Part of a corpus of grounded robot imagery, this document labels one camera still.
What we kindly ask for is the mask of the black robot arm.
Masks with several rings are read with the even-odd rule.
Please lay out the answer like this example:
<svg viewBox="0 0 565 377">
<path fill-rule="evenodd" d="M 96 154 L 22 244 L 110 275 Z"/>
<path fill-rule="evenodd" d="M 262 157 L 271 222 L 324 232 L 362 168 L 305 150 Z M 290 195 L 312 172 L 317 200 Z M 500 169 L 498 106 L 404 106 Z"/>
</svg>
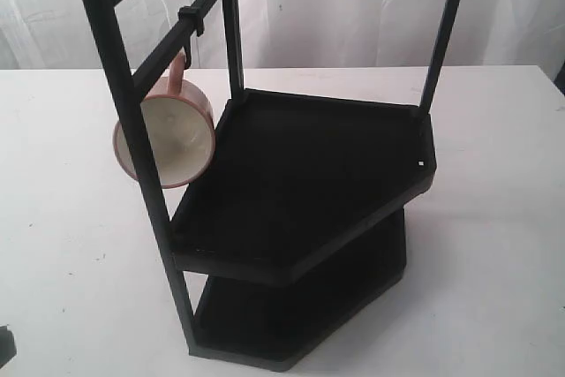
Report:
<svg viewBox="0 0 565 377">
<path fill-rule="evenodd" d="M 7 326 L 0 327 L 0 367 L 4 367 L 17 355 L 14 334 Z"/>
</svg>

